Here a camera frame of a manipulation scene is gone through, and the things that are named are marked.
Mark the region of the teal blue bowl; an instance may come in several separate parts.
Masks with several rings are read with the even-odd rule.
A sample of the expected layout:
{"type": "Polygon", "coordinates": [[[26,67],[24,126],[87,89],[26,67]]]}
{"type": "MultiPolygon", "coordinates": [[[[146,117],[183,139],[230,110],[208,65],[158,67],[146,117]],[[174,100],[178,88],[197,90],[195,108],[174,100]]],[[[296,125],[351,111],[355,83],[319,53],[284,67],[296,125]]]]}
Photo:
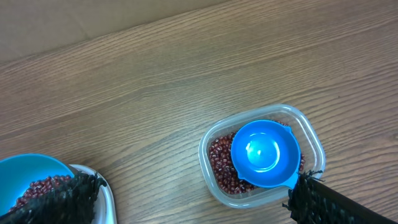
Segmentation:
{"type": "Polygon", "coordinates": [[[44,154],[20,154],[1,161],[1,215],[13,207],[30,183],[48,176],[74,176],[69,166],[44,154]]]}

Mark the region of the blue plastic measuring scoop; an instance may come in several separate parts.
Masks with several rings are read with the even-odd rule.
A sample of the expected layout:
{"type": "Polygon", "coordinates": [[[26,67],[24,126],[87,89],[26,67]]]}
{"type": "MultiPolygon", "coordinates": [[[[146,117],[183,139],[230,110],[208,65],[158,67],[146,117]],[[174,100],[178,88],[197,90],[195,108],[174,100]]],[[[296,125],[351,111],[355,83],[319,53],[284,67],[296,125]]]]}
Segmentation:
{"type": "Polygon", "coordinates": [[[299,178],[301,150],[291,127],[257,120],[236,133],[231,160],[239,179],[265,189],[293,189],[299,178]]]}

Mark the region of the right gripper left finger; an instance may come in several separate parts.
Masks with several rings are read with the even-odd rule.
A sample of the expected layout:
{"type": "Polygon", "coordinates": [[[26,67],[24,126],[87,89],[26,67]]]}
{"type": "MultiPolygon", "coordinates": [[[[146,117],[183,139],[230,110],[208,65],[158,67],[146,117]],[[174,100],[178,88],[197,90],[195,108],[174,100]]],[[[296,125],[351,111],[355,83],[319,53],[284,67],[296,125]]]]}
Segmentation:
{"type": "Polygon", "coordinates": [[[97,173],[78,172],[69,180],[61,180],[54,189],[41,196],[30,198],[20,207],[1,216],[1,223],[90,224],[95,218],[95,202],[106,181],[97,173]]]}

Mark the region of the red beans in bowl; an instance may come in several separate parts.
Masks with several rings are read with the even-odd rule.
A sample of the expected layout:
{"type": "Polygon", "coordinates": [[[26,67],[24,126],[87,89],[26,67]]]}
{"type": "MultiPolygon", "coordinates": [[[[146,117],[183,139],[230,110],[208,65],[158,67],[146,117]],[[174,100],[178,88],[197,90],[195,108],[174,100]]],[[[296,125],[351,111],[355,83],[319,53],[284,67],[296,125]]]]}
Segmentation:
{"type": "Polygon", "coordinates": [[[70,175],[55,175],[53,177],[48,176],[44,180],[31,182],[29,188],[26,189],[23,195],[16,200],[15,205],[11,207],[8,212],[12,212],[14,210],[17,210],[18,208],[21,208],[31,198],[37,198],[53,191],[62,182],[68,182],[71,178],[72,177],[70,175]]]}

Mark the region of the white digital kitchen scale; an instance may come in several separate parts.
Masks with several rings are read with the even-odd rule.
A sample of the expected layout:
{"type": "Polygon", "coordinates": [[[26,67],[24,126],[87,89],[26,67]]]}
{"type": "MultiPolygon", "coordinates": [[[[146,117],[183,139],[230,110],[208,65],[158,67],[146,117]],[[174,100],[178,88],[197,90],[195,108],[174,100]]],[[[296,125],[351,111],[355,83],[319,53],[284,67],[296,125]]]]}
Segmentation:
{"type": "MultiPolygon", "coordinates": [[[[105,178],[98,173],[96,170],[79,164],[69,164],[71,171],[76,174],[77,172],[82,172],[85,174],[93,175],[97,174],[98,177],[105,178]]],[[[101,186],[99,189],[98,197],[94,203],[94,213],[95,217],[91,224],[117,224],[116,208],[114,204],[114,197],[110,185],[101,186]]]]}

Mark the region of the clear plastic food container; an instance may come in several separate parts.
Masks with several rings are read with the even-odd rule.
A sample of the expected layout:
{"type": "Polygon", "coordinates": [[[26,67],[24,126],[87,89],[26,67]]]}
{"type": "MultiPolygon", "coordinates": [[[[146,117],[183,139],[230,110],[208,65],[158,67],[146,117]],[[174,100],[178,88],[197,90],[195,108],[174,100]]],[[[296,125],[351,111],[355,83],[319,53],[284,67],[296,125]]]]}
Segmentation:
{"type": "Polygon", "coordinates": [[[248,193],[228,194],[219,185],[211,167],[209,148],[212,142],[222,136],[237,131],[245,124],[268,119],[279,121],[292,128],[302,155],[305,156],[306,170],[325,170],[326,155],[323,146],[307,117],[297,108],[289,105],[270,105],[234,114],[215,123],[202,137],[198,149],[199,161],[204,180],[211,194],[221,203],[231,208],[254,208],[275,202],[288,196],[287,187],[273,189],[256,188],[248,193]]]}

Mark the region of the red adzuki beans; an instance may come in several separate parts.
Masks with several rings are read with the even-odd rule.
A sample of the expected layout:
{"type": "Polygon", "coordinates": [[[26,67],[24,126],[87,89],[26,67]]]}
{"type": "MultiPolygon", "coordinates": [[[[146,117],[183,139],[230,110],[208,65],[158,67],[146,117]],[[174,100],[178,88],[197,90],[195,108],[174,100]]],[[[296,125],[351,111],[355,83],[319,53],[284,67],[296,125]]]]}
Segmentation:
{"type": "MultiPolygon", "coordinates": [[[[238,131],[216,138],[209,148],[211,167],[217,177],[218,185],[228,194],[246,193],[257,187],[239,179],[231,160],[231,145],[238,131]]],[[[303,170],[304,158],[301,153],[299,172],[303,170]]]]}

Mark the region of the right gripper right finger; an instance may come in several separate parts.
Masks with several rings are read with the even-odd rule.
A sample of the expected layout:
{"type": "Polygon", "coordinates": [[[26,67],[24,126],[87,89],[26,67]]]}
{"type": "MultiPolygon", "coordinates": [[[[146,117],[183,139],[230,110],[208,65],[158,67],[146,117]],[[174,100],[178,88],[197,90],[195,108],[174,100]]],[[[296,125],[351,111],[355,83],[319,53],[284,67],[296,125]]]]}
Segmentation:
{"type": "Polygon", "coordinates": [[[289,200],[282,206],[301,224],[397,224],[323,184],[315,177],[322,171],[309,170],[298,175],[289,200]]]}

